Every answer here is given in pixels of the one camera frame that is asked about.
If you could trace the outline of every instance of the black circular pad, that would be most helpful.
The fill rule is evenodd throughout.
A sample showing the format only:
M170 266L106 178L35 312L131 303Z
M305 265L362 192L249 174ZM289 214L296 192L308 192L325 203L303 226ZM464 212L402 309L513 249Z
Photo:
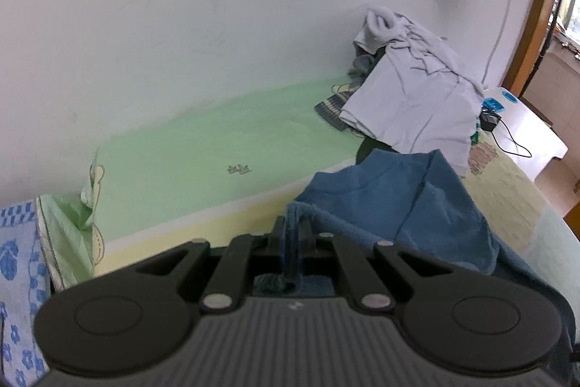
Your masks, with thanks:
M89 300L76 309L75 319L81 329L92 335L119 335L135 328L143 309L126 297L101 297Z
M453 319L461 328L480 335L507 333L520 321L520 311L496 297L469 297L453 307Z
M535 291L474 271L425 278L402 314L425 357L455 371L520 371L559 340L556 308Z
M163 277L120 271L49 299L35 334L49 366L104 377L140 371L177 350L190 309Z

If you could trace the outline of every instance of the dark green cloth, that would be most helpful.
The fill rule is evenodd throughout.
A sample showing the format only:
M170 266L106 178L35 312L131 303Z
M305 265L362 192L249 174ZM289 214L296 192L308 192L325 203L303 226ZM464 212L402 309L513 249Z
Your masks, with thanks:
M375 69L375 66L379 63L381 58L383 56L385 56L385 49L386 49L386 47L381 47L378 50L376 50L375 59L372 61L371 65L370 65L370 69L368 70L368 74L370 74L372 72L372 70Z
M358 165L361 164L375 148L384 149L385 151L392 151L393 153L398 153L398 151L395 151L392 147L390 147L385 143L382 143L379 140L365 137L365 139L362 141L359 147L359 150L357 151L356 164Z

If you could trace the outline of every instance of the blue towel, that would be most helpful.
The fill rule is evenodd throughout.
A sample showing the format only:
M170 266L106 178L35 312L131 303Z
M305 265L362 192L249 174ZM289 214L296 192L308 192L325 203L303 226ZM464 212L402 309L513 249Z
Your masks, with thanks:
M336 173L317 173L286 209L285 245L298 248L298 222L303 217L311 221L314 233L346 235L367 249L388 239L543 293L558 308L564 325L551 367L566 383L578 378L577 366L567 359L575 340L569 303L491 231L440 151L405 155L375 149L359 165ZM268 278L271 290L291 287L294 296L302 295L302 288L308 296L332 290L328 278L301 276L299 254L289 254L284 277L258 279L256 293L264 291L263 282Z
M34 203L0 210L0 324L4 326L0 366L14 386L31 386L48 371L33 337L33 323L49 294Z

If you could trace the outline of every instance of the white wall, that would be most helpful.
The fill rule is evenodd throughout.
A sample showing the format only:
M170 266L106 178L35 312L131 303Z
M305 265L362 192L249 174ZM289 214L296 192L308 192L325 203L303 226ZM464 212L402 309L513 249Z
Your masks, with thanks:
M128 129L256 89L342 75L365 6L447 35L483 74L506 0L0 0L0 205L77 191ZM499 83L530 0L513 0Z

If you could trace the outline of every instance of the electrical wire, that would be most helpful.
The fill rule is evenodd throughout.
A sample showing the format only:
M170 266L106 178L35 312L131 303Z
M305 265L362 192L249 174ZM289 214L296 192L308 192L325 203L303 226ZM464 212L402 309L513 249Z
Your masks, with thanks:
M489 57L487 58L487 63L485 64L485 72L483 73L483 78L481 79L482 83L485 83L485 79L487 79L487 75L489 73L489 65L491 64L491 60L494 57L495 50L497 50L498 46L500 45L500 41L504 35L504 29L505 29L506 23L508 22L507 18L509 16L510 7L511 7L511 0L507 0L506 10L505 10L504 18L502 20L502 24L500 27L500 32L498 33L498 37L495 40L494 47L491 49L491 53L489 53Z
M507 153L507 154L509 154L509 155L521 156L522 158L531 158L531 157L532 157L532 153L531 153L531 151L530 151L528 148L526 148L525 146L523 146L523 145L520 145L520 144L519 144L517 141L515 141L515 140L514 140L514 138L513 138L512 134L511 134L511 132L509 131L509 127L506 125L506 123L505 123L505 122L502 120L502 118L501 118L499 115L498 115L498 117L500 118L500 122L501 122L501 123L503 123L504 127L506 127L506 130L507 130L507 132L509 133L509 137L511 138L512 142L514 143L514 145L515 145L515 146L517 146L517 147L520 147L520 148L524 148L524 149L525 149L525 150L528 152L528 154L529 154L530 156L526 156L526 155L520 155L520 153L513 153L513 152L511 152L511 151L507 151L507 150L503 149L503 148L501 147L501 145L498 143L497 139L495 138L494 132L492 131L492 132L491 132L491 136L494 138L494 140L495 140L495 144L497 144L498 148L499 148L500 150L502 150L504 153Z

